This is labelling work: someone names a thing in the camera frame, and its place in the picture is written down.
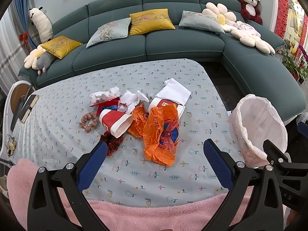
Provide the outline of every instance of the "brown scrunchie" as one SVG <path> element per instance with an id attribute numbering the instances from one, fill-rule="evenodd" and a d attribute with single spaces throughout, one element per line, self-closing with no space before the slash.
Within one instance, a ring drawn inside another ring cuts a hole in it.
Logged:
<path id="1" fill-rule="evenodd" d="M 108 147 L 107 156 L 110 156 L 112 153 L 117 151 L 123 140 L 124 140 L 123 136 L 115 138 L 112 134 L 110 134 L 107 131 L 100 136 L 100 141 L 103 141 L 107 144 Z"/>
<path id="2" fill-rule="evenodd" d="M 90 119 L 93 119 L 93 122 L 88 125 L 87 121 Z M 96 118 L 96 113 L 90 112 L 82 116 L 81 121 L 79 122 L 79 127 L 84 128 L 84 130 L 89 133 L 91 131 L 91 128 L 95 128 L 99 124 L 99 122 L 99 119 Z"/>

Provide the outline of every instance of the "pink blanket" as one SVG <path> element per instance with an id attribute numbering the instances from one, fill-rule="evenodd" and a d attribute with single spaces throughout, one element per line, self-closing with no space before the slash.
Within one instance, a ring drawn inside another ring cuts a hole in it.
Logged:
<path id="1" fill-rule="evenodd" d="M 10 203 L 17 220 L 27 229 L 27 210 L 32 184 L 38 167 L 21 159 L 13 166 L 7 177 L 7 188 Z M 249 201 L 251 189 L 247 190 L 241 207 L 232 224 L 240 221 Z M 63 189 L 59 189 L 61 200 L 70 220 L 79 224 Z M 89 204 L 111 230 L 149 230 L 159 231 L 172 229 L 173 231 L 200 231 L 214 215 L 226 194 L 190 204 L 162 208 L 136 208 L 108 203 L 105 201 L 89 200 Z"/>

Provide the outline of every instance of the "sofa backrest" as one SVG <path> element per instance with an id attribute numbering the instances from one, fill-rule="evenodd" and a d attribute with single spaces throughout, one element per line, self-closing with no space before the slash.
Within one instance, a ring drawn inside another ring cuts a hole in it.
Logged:
<path id="1" fill-rule="evenodd" d="M 241 4 L 237 0 L 97 0 L 69 13 L 52 26 L 54 37 L 64 35 L 87 43 L 97 29 L 111 21 L 129 17 L 129 14 L 156 8 L 167 8 L 174 25 L 179 25 L 183 10 L 202 12 L 212 2 L 224 4 L 233 11 L 237 20 L 243 21 Z"/>
<path id="2" fill-rule="evenodd" d="M 52 25 L 54 38 L 58 36 L 66 36 L 75 41 L 87 43 L 90 40 L 88 23 L 88 5 L 84 5 Z"/>
<path id="3" fill-rule="evenodd" d="M 167 8 L 174 25 L 179 25 L 183 10 L 202 12 L 199 0 L 143 0 L 144 11 L 156 8 Z"/>
<path id="4" fill-rule="evenodd" d="M 142 11 L 142 0 L 97 0 L 89 3 L 88 8 L 89 33 L 92 36 L 100 26 Z"/>

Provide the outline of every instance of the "light blue pillow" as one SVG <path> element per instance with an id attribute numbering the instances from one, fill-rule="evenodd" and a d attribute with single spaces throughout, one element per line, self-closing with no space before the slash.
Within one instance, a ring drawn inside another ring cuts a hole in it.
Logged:
<path id="1" fill-rule="evenodd" d="M 183 10 L 179 26 L 224 34 L 224 30 L 215 17 L 191 11 Z"/>
<path id="2" fill-rule="evenodd" d="M 98 30 L 91 37 L 87 47 L 93 46 L 100 42 L 111 41 L 119 38 L 126 38 L 128 36 L 128 27 L 131 18 L 124 18 L 113 22 L 108 22 L 100 26 Z"/>

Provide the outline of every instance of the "potted plant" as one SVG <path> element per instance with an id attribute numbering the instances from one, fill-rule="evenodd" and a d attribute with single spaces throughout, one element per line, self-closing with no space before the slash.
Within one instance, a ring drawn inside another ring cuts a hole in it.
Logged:
<path id="1" fill-rule="evenodd" d="M 299 45 L 295 55 L 287 47 L 280 51 L 281 62 L 289 70 L 296 81 L 303 83 L 308 77 L 308 55 L 303 46 Z"/>

